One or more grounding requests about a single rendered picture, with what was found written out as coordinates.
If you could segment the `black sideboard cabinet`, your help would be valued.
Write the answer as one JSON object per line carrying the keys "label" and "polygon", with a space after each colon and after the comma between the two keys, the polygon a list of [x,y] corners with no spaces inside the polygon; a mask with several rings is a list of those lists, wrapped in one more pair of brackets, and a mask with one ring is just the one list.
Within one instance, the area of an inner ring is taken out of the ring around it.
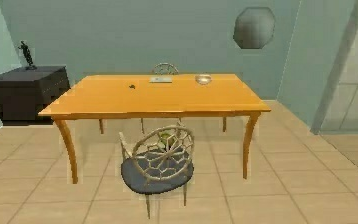
{"label": "black sideboard cabinet", "polygon": [[20,67],[0,74],[0,120],[4,126],[50,125],[38,113],[70,89],[65,66]]}

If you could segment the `grey octagonal wall mirror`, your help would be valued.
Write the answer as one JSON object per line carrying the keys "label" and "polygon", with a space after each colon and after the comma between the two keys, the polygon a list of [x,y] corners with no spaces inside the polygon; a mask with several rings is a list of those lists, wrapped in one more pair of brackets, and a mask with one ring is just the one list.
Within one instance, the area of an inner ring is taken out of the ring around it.
{"label": "grey octagonal wall mirror", "polygon": [[236,18],[233,40],[240,49],[262,49],[272,39],[275,15],[268,7],[247,7]]}

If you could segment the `grey flat tablet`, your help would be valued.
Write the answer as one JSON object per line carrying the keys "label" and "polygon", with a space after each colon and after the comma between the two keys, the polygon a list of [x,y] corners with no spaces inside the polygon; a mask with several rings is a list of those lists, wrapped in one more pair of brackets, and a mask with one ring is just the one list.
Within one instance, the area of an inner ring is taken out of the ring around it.
{"label": "grey flat tablet", "polygon": [[150,83],[172,83],[171,77],[155,76],[151,77],[149,80]]}

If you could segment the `dark figure statue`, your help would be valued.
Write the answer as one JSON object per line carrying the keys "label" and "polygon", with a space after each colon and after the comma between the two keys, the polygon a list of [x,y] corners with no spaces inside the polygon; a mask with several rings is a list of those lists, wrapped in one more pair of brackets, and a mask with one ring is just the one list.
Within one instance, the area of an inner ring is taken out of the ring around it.
{"label": "dark figure statue", "polygon": [[21,41],[19,49],[22,51],[23,56],[27,62],[26,69],[27,70],[36,70],[37,67],[33,62],[29,46],[24,41]]}

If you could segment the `small green object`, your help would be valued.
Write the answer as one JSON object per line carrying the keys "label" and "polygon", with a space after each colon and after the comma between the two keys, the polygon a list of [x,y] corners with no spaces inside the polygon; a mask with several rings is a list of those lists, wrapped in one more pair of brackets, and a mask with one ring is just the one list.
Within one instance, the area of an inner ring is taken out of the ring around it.
{"label": "small green object", "polygon": [[161,142],[164,144],[165,147],[170,147],[170,146],[171,146],[169,137],[170,137],[170,134],[169,134],[169,133],[162,132],[162,133],[160,134]]}

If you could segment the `lattice chair with blue cushion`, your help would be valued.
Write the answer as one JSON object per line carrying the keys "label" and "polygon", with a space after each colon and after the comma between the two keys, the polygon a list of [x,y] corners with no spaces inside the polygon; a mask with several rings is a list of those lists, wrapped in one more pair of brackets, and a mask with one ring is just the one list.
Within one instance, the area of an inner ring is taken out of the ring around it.
{"label": "lattice chair with blue cushion", "polygon": [[171,63],[162,62],[154,66],[152,73],[157,75],[176,75],[179,73],[179,70]]}
{"label": "lattice chair with blue cushion", "polygon": [[[170,134],[170,147],[161,142],[160,134]],[[150,217],[150,196],[183,188],[183,204],[187,203],[187,183],[195,170],[193,132],[178,122],[157,128],[133,146],[119,133],[122,150],[120,174],[125,185],[145,196],[147,216]]]}

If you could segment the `orange wooden dining table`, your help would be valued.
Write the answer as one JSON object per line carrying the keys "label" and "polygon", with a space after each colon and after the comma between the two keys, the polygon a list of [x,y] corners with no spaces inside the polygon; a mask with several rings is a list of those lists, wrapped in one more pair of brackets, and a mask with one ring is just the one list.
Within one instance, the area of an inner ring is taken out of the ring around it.
{"label": "orange wooden dining table", "polygon": [[213,74],[200,85],[194,74],[173,75],[172,83],[150,83],[149,75],[91,75],[43,109],[58,127],[69,156],[72,182],[78,182],[74,144],[66,122],[78,119],[131,119],[247,116],[243,174],[254,127],[270,107],[235,74]]}

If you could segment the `pale glass bowl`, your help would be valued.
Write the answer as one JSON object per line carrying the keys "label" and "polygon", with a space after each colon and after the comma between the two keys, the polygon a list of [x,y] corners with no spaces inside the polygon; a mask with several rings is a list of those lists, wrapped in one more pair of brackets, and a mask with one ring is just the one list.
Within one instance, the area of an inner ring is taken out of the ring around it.
{"label": "pale glass bowl", "polygon": [[212,81],[210,74],[198,74],[195,76],[195,81],[200,85],[207,85]]}

